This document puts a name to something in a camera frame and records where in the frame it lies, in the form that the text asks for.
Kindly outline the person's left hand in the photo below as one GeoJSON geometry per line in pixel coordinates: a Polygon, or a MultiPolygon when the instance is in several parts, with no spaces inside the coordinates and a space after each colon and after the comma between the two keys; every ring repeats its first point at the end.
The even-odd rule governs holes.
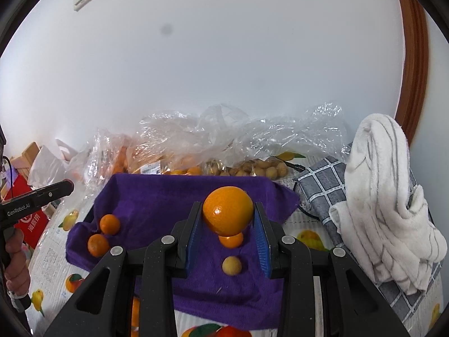
{"type": "Polygon", "coordinates": [[[9,266],[4,270],[6,286],[9,291],[17,296],[24,296],[30,287],[30,273],[26,264],[26,255],[22,250],[24,235],[20,229],[7,240],[5,249],[10,255],[9,266]]]}

